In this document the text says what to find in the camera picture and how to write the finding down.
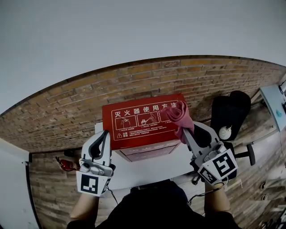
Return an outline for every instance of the red box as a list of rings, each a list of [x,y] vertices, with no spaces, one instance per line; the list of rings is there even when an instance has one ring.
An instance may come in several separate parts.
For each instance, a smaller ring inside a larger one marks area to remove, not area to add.
[[[160,111],[174,107],[178,100],[184,101],[182,94],[103,106],[103,129],[110,132],[111,149],[129,161],[170,153],[180,142],[174,134],[177,126]]]

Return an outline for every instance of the red towel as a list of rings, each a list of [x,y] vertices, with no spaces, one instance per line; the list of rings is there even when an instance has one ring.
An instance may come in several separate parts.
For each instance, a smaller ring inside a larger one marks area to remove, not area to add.
[[[176,107],[166,107],[161,111],[166,114],[169,120],[178,126],[178,130],[175,131],[175,135],[186,144],[183,137],[183,127],[189,128],[191,132],[194,131],[194,125],[191,117],[189,116],[189,109],[186,102],[178,101]]]

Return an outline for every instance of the white table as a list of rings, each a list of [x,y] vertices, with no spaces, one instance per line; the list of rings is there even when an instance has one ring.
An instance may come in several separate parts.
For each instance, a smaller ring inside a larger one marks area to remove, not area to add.
[[[102,123],[95,125],[95,132],[102,131]],[[193,171],[189,164],[192,153],[185,144],[179,144],[168,155],[142,161],[128,162],[112,151],[112,164],[116,166],[109,188],[122,189],[155,183]]]
[[[264,99],[269,112],[271,113],[271,116],[274,119],[276,130],[265,135],[264,137],[252,142],[252,144],[255,144],[261,140],[264,140],[265,138],[268,138],[269,136],[281,132],[285,126],[286,126],[286,113],[282,107],[282,103],[285,103],[286,97],[284,94],[281,94],[278,85],[270,85],[266,87],[261,87],[259,92],[252,98],[252,102],[255,101],[258,96],[261,95]]]

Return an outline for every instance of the fire extinguisher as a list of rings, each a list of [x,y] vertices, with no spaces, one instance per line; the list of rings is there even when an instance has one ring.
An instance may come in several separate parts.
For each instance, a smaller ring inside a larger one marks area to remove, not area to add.
[[[65,159],[59,159],[58,157],[55,157],[59,166],[61,167],[62,170],[70,172],[70,171],[74,171],[74,170],[79,170],[80,169],[80,165],[79,163],[76,162],[72,162],[72,161],[68,161]]]

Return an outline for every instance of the box lid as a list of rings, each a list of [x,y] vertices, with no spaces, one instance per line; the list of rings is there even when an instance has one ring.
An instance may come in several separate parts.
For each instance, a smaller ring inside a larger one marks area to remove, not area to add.
[[[111,149],[138,147],[177,139],[177,126],[160,112],[184,101],[182,94],[143,98],[102,107],[103,129],[110,132]]]

